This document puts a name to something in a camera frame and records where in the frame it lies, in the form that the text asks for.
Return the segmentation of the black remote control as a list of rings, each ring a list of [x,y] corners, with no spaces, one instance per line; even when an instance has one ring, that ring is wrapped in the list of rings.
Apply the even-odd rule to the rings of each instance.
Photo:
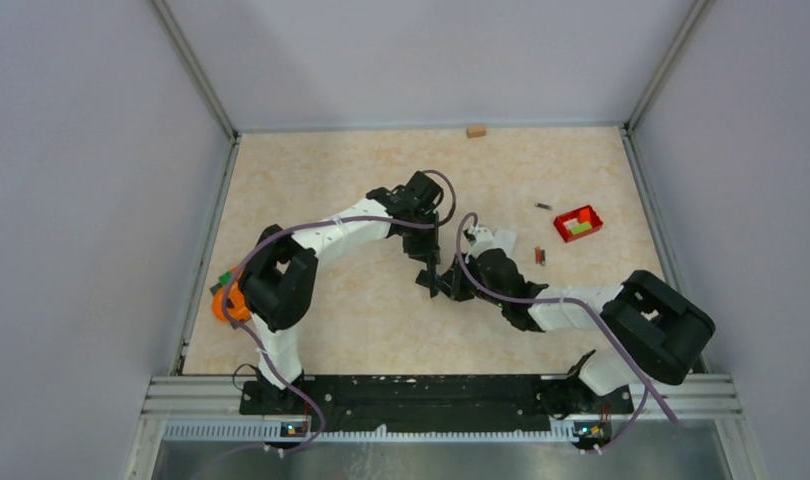
[[[427,267],[426,286],[429,291],[429,296],[431,298],[434,298],[439,294],[439,287],[438,287],[439,275],[437,273],[438,262],[439,262],[439,254],[437,252],[433,252],[426,264]]]

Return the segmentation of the black battery cover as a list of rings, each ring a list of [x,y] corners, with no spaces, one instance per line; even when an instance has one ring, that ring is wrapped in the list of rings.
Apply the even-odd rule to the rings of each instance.
[[[415,283],[419,286],[431,290],[433,288],[433,280],[434,280],[433,274],[430,274],[428,270],[421,270],[415,279]]]

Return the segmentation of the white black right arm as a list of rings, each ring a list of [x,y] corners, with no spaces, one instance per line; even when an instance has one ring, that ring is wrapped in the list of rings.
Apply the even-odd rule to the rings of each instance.
[[[606,327],[607,339],[619,344],[582,360],[567,385],[570,404],[581,412],[595,411],[641,375],[681,384],[716,331],[703,310],[647,270],[618,285],[561,289],[525,279],[503,250],[492,248],[454,260],[441,275],[422,273],[421,280],[453,301],[497,306],[521,331]]]

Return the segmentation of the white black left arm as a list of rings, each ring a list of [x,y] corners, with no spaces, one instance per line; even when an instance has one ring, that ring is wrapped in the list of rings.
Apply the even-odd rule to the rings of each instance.
[[[417,171],[405,184],[373,189],[318,222],[271,225],[239,265],[234,284],[251,314],[260,355],[258,380],[273,410],[289,413],[300,404],[298,323],[311,306],[321,270],[371,242],[398,236],[404,254],[425,266],[421,285],[430,296],[438,294],[439,229],[446,220],[437,209],[452,186],[436,183],[436,174]]]

